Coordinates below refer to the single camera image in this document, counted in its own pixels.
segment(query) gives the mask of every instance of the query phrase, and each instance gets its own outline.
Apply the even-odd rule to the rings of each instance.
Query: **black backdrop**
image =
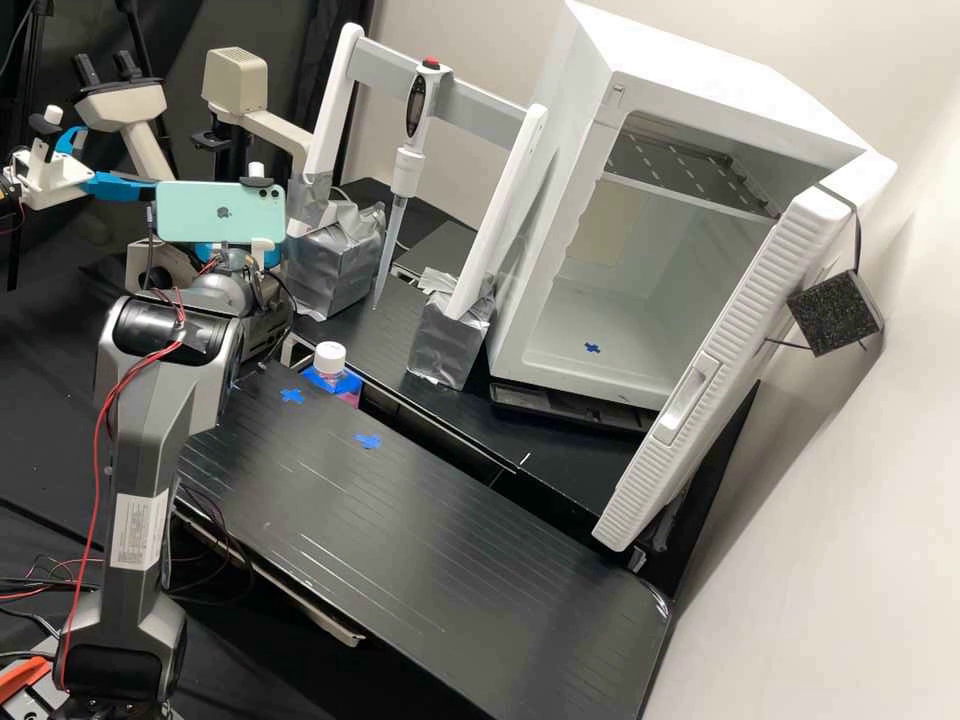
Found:
[[[269,66],[270,110],[311,129],[340,28],[346,22],[369,28],[373,4],[374,0],[140,0],[140,19],[154,72],[165,79],[168,109],[164,118],[181,177],[212,177],[212,156],[195,150],[190,142],[191,133],[205,129],[210,122],[200,98],[208,48],[239,45],[263,57]],[[6,52],[28,5],[29,0],[0,2],[0,55]],[[20,136],[17,81],[23,35],[10,67],[0,77],[3,158]],[[117,11],[114,0],[55,0],[54,15],[45,25],[31,111],[58,104],[64,109],[64,127],[78,124],[71,98],[79,85],[71,58],[86,52],[101,78],[111,80],[113,53],[124,49],[136,57],[126,18]],[[285,181],[289,173],[285,155],[265,143],[255,143],[251,155]],[[133,169],[115,134],[92,133],[83,160],[97,170]],[[22,239],[21,285],[98,255],[121,252],[143,234],[143,210],[136,203],[77,200],[28,215]],[[9,236],[0,236],[0,280],[6,277],[8,246]]]

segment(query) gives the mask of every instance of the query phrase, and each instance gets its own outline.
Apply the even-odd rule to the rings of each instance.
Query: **metal shelf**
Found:
[[[776,213],[727,155],[624,130],[604,168],[604,179],[773,224]]]

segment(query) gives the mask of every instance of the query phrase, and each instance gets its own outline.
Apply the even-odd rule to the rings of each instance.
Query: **white wall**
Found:
[[[960,84],[924,157],[915,216],[864,271],[882,352],[780,352],[645,720],[960,717]]]
[[[533,92],[561,0],[378,0],[372,36],[519,103]],[[957,0],[595,0],[669,32],[772,65],[879,150],[906,159],[956,71]],[[399,101],[362,93],[346,176],[389,182]],[[435,123],[420,196],[476,227],[506,154]]]

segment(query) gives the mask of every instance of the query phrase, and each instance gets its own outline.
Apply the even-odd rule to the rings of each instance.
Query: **open door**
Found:
[[[896,172],[871,150],[822,185],[861,217]],[[787,296],[821,270],[820,259],[852,226],[850,208],[817,187],[797,195],[770,229],[736,289],[687,364],[593,529],[623,550],[681,490],[789,330]]]

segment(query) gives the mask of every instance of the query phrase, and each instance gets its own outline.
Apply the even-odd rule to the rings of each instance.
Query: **black platform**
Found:
[[[383,183],[368,178],[346,187],[361,206],[377,201],[389,206],[390,190]],[[401,240],[417,254],[418,267],[430,265],[432,254],[418,252],[422,248],[417,243],[444,223],[463,225],[422,201],[414,209],[412,215],[409,211],[404,215]],[[443,237],[447,242],[470,241],[469,233],[464,232],[444,233]],[[465,257],[466,252],[447,248],[435,256],[444,263],[450,257]],[[395,257],[402,265],[402,254]],[[381,417],[386,422],[416,436],[425,448],[442,454],[570,537],[610,552],[592,538],[591,531],[642,436],[589,429],[495,407],[489,399],[491,378],[483,348],[462,392],[406,372],[424,300],[415,287],[391,276],[375,311],[368,297],[322,323],[299,316],[294,332],[308,345],[336,340],[346,346],[348,365],[367,382],[366,397],[383,407]],[[695,473],[689,490],[634,544],[646,557],[640,576],[671,597],[753,397],[754,393],[748,394],[727,424]],[[633,549],[628,549],[620,562],[631,560],[632,553]]]
[[[662,596],[293,371],[244,379],[180,471],[242,542],[493,717],[637,716]]]

